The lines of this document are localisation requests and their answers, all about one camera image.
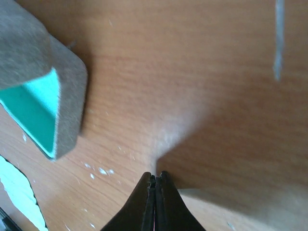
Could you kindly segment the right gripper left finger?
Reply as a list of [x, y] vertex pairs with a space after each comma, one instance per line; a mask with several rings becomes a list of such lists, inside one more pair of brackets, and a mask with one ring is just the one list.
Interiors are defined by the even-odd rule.
[[101, 231], [152, 231], [155, 183], [155, 176], [145, 172], [126, 203]]

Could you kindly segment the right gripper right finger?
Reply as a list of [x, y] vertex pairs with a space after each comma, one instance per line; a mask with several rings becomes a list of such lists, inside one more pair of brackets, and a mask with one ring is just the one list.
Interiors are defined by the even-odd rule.
[[205, 231], [185, 205], [167, 171], [156, 178], [155, 196], [156, 231]]

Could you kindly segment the grey felt glasses case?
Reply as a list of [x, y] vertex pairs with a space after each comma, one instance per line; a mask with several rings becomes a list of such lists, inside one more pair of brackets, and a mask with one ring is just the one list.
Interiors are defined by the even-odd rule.
[[82, 60], [13, 0], [0, 3], [0, 103], [50, 160], [74, 149], [88, 73]]

